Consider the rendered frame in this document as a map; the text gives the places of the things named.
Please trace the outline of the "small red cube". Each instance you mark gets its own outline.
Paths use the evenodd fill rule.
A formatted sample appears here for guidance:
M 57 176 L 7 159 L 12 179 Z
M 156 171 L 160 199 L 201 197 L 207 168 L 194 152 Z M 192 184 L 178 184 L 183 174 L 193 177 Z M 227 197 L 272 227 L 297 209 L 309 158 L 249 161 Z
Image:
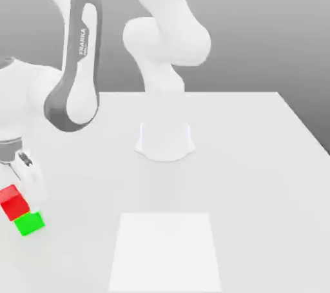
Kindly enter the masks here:
M 15 185 L 9 185 L 0 190 L 0 206 L 10 221 L 30 211 L 27 201 Z

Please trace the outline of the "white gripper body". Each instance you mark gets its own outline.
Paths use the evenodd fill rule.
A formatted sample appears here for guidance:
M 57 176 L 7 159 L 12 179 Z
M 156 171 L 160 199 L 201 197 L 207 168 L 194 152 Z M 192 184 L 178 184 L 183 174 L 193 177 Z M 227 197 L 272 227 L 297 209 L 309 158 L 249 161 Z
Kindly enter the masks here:
M 32 165 L 0 163 L 0 189 L 15 185 L 30 207 L 42 207 L 49 193 L 43 175 L 36 172 Z

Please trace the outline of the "small green cube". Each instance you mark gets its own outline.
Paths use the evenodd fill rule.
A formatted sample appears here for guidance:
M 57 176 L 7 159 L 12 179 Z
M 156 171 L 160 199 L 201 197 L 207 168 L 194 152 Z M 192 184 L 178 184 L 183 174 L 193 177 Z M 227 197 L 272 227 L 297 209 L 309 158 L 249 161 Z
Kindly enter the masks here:
M 27 212 L 15 219 L 14 224 L 22 236 L 27 236 L 45 226 L 40 212 Z

